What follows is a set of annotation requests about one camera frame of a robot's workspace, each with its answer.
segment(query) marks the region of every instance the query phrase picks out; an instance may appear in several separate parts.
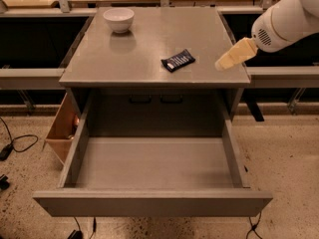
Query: electrical cable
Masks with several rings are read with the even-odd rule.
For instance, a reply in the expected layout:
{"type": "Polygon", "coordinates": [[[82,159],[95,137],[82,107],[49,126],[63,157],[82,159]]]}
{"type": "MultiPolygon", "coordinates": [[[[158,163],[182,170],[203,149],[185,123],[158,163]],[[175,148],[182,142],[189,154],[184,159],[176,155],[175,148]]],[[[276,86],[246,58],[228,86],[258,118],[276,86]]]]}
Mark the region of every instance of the electrical cable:
{"type": "Polygon", "coordinates": [[[250,230],[249,230],[249,231],[247,232],[247,234],[246,234],[246,239],[248,239],[248,236],[249,236],[249,234],[250,234],[251,232],[254,232],[255,235],[258,236],[259,239],[262,239],[262,237],[256,232],[256,229],[257,229],[257,227],[258,227],[258,225],[259,225],[260,220],[261,220],[261,212],[260,212],[260,214],[259,214],[258,221],[257,221],[257,223],[255,223],[255,224],[252,224],[251,218],[249,217],[249,222],[250,222],[251,228],[250,228],[250,230]]]}
{"type": "Polygon", "coordinates": [[[75,219],[75,221],[76,221],[76,222],[77,222],[77,224],[78,224],[79,231],[81,231],[81,227],[80,227],[80,224],[79,224],[79,222],[78,222],[77,218],[76,218],[76,217],[74,217],[74,219],[75,219]]]}
{"type": "Polygon", "coordinates": [[[93,231],[92,231],[92,234],[89,237],[89,239],[92,239],[93,235],[96,233],[96,230],[97,230],[97,220],[96,220],[96,217],[94,217],[94,219],[93,219],[93,231]]]}
{"type": "Polygon", "coordinates": [[[17,136],[17,137],[12,138],[12,135],[11,135],[11,132],[9,130],[9,127],[8,127],[7,123],[1,117],[0,117],[0,120],[2,121],[4,126],[6,127],[8,135],[9,135],[9,138],[10,138],[10,144],[12,145],[13,149],[16,152],[24,152],[24,151],[28,150],[30,147],[32,147],[34,144],[36,144],[38,142],[39,138],[35,134],[25,134],[25,135],[21,135],[21,136],[17,136]],[[17,139],[20,139],[20,138],[25,138],[25,137],[34,137],[35,140],[29,146],[27,146],[24,149],[16,149],[15,146],[14,146],[14,141],[17,140],[17,139]]]}

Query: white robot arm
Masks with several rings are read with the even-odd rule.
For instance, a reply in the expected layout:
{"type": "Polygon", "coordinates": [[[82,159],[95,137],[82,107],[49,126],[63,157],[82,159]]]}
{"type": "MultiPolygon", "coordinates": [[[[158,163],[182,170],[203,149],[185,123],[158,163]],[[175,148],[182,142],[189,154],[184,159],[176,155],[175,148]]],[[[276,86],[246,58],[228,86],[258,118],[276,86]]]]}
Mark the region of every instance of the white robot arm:
{"type": "Polygon", "coordinates": [[[258,49],[277,52],[319,32],[319,0],[281,0],[253,24],[252,38],[239,40],[215,63],[218,70],[253,58],[258,49]]]}

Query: floor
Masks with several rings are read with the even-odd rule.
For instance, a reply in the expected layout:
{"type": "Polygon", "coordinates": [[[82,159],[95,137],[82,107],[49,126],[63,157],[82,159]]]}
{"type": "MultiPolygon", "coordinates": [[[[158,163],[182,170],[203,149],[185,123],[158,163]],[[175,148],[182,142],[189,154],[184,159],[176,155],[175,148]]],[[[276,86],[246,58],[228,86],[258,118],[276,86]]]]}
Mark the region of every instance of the floor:
{"type": "MultiPolygon", "coordinates": [[[[269,190],[273,200],[262,211],[256,232],[262,238],[319,238],[319,107],[300,104],[297,115],[284,104],[260,104],[264,122],[256,122],[245,105],[238,108],[233,129],[255,190],[269,190]]],[[[44,139],[56,108],[1,108],[0,117],[13,135],[35,134],[38,142],[25,152],[13,151],[0,162],[10,187],[0,191],[0,237],[3,239],[68,238],[78,229],[73,217],[51,217],[32,199],[36,190],[54,189],[62,164],[44,139]]],[[[0,148],[8,143],[0,121],[0,148]]],[[[32,138],[22,138],[24,148],[32,138]]],[[[92,235],[93,217],[77,219],[84,238],[92,235]]],[[[258,217],[252,217],[256,223],[258,217]]],[[[246,238],[248,218],[97,218],[92,238],[246,238]]],[[[248,238],[258,238],[250,233],[248,238]]]]}

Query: black panel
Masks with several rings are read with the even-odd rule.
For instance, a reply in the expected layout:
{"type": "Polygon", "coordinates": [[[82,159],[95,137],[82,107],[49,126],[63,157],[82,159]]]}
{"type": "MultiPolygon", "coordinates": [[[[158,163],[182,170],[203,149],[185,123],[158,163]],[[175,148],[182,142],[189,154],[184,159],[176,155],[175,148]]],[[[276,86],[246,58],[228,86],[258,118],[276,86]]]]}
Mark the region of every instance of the black panel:
{"type": "Polygon", "coordinates": [[[254,100],[256,102],[280,102],[288,103],[296,89],[245,89],[242,100],[254,100]]]}
{"type": "Polygon", "coordinates": [[[225,14],[223,17],[233,33],[236,41],[251,37],[251,28],[260,14],[225,14]]]}
{"type": "Polygon", "coordinates": [[[58,68],[86,20],[0,18],[0,67],[58,68]]]}
{"type": "MultiPolygon", "coordinates": [[[[28,91],[35,105],[59,105],[65,95],[64,90],[28,91]]],[[[1,91],[0,105],[24,105],[17,91],[1,91]]]]}
{"type": "Polygon", "coordinates": [[[319,100],[319,89],[306,89],[302,95],[301,102],[318,102],[319,100]]]}

